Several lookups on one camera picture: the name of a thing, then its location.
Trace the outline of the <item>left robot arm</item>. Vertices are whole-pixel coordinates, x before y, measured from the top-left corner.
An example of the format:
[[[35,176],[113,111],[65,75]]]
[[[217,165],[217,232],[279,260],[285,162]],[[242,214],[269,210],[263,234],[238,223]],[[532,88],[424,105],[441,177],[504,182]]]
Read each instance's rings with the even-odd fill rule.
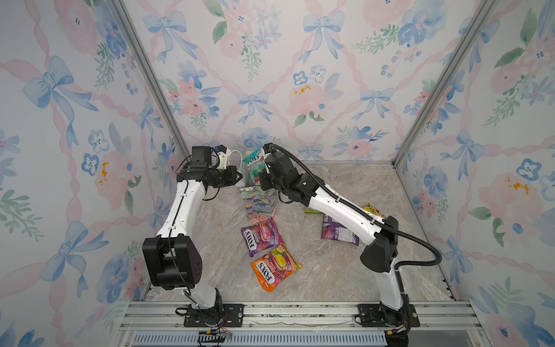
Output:
[[[235,166],[226,169],[185,169],[178,176],[176,196],[169,215],[153,238],[143,242],[143,256],[153,286],[167,291],[185,288],[192,308],[222,311],[218,289],[202,277],[202,258],[190,233],[209,187],[234,186],[243,178]]]

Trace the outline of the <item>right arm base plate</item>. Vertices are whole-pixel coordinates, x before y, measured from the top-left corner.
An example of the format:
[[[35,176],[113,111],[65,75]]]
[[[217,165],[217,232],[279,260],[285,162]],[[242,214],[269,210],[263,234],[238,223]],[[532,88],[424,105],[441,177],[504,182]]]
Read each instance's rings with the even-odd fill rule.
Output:
[[[382,304],[358,304],[357,322],[364,328],[398,328],[407,321],[406,307],[399,311]]]

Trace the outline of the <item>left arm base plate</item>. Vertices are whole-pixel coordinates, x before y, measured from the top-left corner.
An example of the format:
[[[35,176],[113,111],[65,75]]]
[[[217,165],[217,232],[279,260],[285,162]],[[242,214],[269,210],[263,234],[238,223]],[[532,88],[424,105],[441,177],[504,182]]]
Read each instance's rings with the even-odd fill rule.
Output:
[[[186,328],[241,328],[244,319],[243,304],[217,304],[210,309],[186,307],[184,327]]]

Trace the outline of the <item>orange Fox's candy bag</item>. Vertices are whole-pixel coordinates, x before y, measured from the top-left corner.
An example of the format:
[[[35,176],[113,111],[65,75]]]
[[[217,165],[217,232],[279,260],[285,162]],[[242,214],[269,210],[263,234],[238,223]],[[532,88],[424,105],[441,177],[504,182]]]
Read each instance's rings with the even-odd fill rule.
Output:
[[[287,277],[302,268],[291,256],[285,244],[279,244],[250,265],[260,286],[267,292],[274,291]]]

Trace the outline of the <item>teal Fox's candy bag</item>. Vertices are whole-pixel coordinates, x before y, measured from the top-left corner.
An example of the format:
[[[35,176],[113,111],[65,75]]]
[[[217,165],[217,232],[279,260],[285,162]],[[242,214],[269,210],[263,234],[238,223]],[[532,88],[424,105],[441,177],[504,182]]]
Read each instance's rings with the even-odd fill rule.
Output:
[[[247,165],[249,184],[251,186],[260,186],[260,173],[266,171],[263,148],[255,150],[245,157],[243,162]]]

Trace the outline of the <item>floral paper bag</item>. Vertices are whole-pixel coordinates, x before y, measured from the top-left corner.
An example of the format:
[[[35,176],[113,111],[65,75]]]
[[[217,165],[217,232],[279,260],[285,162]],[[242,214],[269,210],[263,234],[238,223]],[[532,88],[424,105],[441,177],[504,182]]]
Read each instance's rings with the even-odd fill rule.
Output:
[[[275,189],[264,191],[261,186],[251,186],[244,159],[245,157],[240,151],[232,150],[228,153],[227,164],[236,166],[238,172],[242,174],[242,180],[236,183],[236,186],[246,208],[248,219],[256,224],[275,215],[278,193]]]

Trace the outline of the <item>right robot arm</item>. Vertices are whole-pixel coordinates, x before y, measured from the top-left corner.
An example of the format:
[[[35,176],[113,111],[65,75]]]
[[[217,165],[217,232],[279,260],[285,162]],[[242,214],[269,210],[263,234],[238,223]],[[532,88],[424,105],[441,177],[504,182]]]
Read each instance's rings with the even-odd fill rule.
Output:
[[[395,220],[374,215],[343,198],[284,148],[267,143],[262,151],[266,171],[260,174],[261,187],[276,189],[289,202],[328,215],[352,231],[366,245],[360,260],[374,273],[380,290],[380,308],[374,321],[397,331],[409,329],[412,314],[397,267]]]

